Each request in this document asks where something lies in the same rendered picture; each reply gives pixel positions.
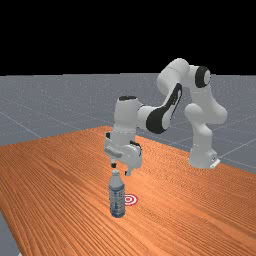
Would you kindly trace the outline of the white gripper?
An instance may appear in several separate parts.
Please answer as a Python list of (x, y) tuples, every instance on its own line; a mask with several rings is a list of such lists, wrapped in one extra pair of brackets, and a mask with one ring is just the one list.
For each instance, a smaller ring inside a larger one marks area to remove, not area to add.
[(142, 165), (142, 148), (135, 142), (135, 132), (107, 132), (104, 142), (104, 152), (110, 157), (110, 166), (116, 168), (117, 162), (125, 164), (128, 169), (125, 176), (131, 176), (132, 170)]

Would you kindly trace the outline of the clear plastic bottle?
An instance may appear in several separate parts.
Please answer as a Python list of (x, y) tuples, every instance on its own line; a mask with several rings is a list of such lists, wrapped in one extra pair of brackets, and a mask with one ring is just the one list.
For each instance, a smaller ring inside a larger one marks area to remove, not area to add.
[(115, 218), (125, 215), (125, 185), (118, 170), (113, 170), (108, 184), (110, 213)]

